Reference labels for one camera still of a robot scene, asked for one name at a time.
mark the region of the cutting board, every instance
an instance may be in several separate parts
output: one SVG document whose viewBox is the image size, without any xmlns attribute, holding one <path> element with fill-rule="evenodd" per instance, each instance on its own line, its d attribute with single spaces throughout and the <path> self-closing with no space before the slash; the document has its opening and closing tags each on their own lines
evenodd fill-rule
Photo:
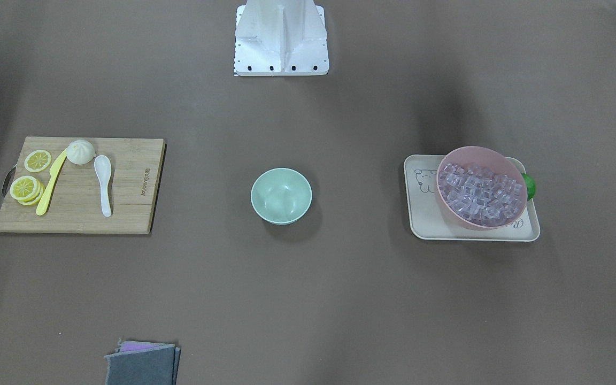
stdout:
<svg viewBox="0 0 616 385">
<path fill-rule="evenodd" d="M 25 158 L 34 150 L 44 149 L 56 160 L 76 139 L 91 142 L 97 155 L 106 155 L 111 161 L 113 176 L 109 198 L 113 215 L 101 214 L 94 161 L 77 165 L 66 160 L 47 213 L 39 217 L 35 213 L 36 205 L 21 205 L 7 194 L 0 209 L 0 232 L 148 234 L 151 231 L 166 148 L 163 139 L 29 136 L 20 150 L 12 182 L 20 176 L 31 175 L 46 186 L 51 166 L 39 173 L 30 173 L 25 169 Z"/>
</svg>

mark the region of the cartoon dog face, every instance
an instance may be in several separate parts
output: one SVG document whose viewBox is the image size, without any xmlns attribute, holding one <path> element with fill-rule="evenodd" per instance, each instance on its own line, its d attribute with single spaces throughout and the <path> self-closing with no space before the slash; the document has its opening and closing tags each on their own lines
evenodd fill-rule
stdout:
<svg viewBox="0 0 616 385">
<path fill-rule="evenodd" d="M 436 170 L 415 170 L 415 178 L 423 193 L 435 193 Z"/>
</svg>

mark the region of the folded cloth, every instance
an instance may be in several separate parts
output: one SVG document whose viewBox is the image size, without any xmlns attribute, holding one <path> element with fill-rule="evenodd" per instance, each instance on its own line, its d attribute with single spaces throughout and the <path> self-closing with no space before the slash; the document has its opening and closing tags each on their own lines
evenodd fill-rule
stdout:
<svg viewBox="0 0 616 385">
<path fill-rule="evenodd" d="M 108 361 L 106 385 L 175 385 L 180 348 L 174 344 L 118 342 Z"/>
</svg>

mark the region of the tray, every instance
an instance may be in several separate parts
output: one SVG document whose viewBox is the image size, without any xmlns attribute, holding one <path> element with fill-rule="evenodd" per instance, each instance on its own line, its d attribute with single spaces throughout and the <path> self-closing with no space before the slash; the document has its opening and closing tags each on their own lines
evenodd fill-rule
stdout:
<svg viewBox="0 0 616 385">
<path fill-rule="evenodd" d="M 32 175 L 45 185 L 49 169 L 30 173 L 24 167 L 28 153 L 45 149 L 56 159 L 78 138 L 29 136 L 20 150 L 16 174 Z M 0 209 L 0 232 L 147 234 L 151 231 L 161 166 L 166 147 L 163 139 L 83 138 L 97 154 L 111 161 L 113 176 L 109 199 L 113 215 L 101 214 L 94 162 L 76 165 L 66 160 L 54 187 L 49 211 L 41 217 L 35 206 L 24 206 L 7 194 Z"/>
<path fill-rule="evenodd" d="M 520 172 L 526 172 L 520 161 L 508 159 Z M 415 236 L 435 241 L 533 242 L 538 239 L 541 226 L 533 199 L 527 202 L 518 220 L 500 229 L 470 230 L 448 221 L 435 197 L 436 171 L 442 160 L 443 155 L 411 155 L 403 163 L 410 229 Z"/>
</svg>

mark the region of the mint green bowl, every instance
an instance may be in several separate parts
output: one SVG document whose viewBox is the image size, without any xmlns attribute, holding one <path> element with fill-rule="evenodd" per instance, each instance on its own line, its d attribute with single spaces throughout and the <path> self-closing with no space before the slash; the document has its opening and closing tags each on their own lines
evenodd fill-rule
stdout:
<svg viewBox="0 0 616 385">
<path fill-rule="evenodd" d="M 275 225 L 298 221 L 308 211 L 313 190 L 308 180 L 291 168 L 263 173 L 251 187 L 251 205 L 256 213 Z"/>
</svg>

